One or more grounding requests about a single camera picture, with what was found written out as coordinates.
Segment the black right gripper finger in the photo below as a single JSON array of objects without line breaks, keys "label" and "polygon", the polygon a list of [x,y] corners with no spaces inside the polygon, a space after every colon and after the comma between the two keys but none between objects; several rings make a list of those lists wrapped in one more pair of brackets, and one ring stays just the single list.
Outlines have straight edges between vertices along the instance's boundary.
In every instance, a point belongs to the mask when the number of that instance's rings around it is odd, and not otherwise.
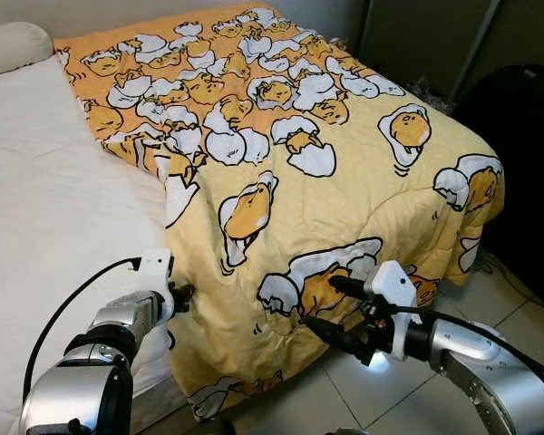
[{"label": "black right gripper finger", "polygon": [[329,283],[338,293],[348,295],[359,301],[371,301],[372,291],[367,289],[364,279],[355,279],[344,275],[331,275],[327,278]]},{"label": "black right gripper finger", "polygon": [[371,348],[354,333],[348,332],[341,324],[328,322],[319,316],[304,316],[304,324],[318,337],[322,343],[350,353],[354,357],[370,357]]}]

